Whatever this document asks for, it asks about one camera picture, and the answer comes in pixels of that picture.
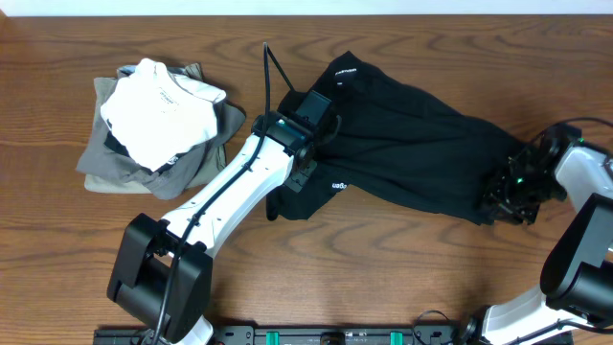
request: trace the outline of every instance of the white cloth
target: white cloth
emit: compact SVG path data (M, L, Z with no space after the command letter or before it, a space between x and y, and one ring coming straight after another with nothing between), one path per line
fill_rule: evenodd
M135 72L117 82L101 107L113 136L136 163L152 171L217 135L213 104L225 91L144 58Z

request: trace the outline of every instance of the dark garment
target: dark garment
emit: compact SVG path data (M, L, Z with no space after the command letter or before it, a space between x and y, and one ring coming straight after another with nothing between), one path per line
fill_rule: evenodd
M346 185L417 210L492 223L478 210L485 182L522 144L497 126L463 116L434 96L401 84L347 52L312 86L342 118L317 149L303 190L282 186L267 198L269 219L308 219ZM306 94L289 92L279 110Z

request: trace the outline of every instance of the gray cloth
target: gray cloth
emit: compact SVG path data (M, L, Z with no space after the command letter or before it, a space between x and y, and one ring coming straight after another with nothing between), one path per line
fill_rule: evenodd
M118 77L126 77L133 70L134 66L122 67L118 70ZM185 69L169 68L169 72L203 80L199 64L192 64ZM171 199L179 196L188 186L210 182L223 169L223 144L244 123L245 116L242 112L227 103L216 104L217 136L192 148L170 169L161 173L150 173L130 157L121 155L104 144L108 127L100 115L100 108L113 93L116 84L117 79L113 78L94 79L97 96L94 124L87 148L77 164L77 171L88 175L85 178L87 190L101 193L145 193L142 186L158 198Z

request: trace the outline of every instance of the sleeve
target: sleeve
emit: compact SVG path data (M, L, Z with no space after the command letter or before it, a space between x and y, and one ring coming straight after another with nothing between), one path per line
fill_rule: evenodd
M318 164L299 193L283 185L266 196L266 217L271 221L278 215L289 220L308 219L347 186L333 170Z

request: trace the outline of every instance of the wooden surface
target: wooden surface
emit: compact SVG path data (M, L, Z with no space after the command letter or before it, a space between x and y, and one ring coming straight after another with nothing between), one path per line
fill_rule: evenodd
M0 37L0 342L87 344L137 325L105 297L125 226L172 201L99 195L75 172L89 137L92 79L143 57L202 63L247 111L234 156L264 106L267 40L306 90L347 50L398 81L527 140L575 116L613 120L607 16L10 18ZM286 91L273 73L273 104ZM587 140L613 149L610 129ZM542 206L533 226L475 226L392 205L355 187L309 221L268 222L260 204L216 260L211 319L261 325L408 324L459 318L538 283L573 218ZM578 333L582 344L610 338Z

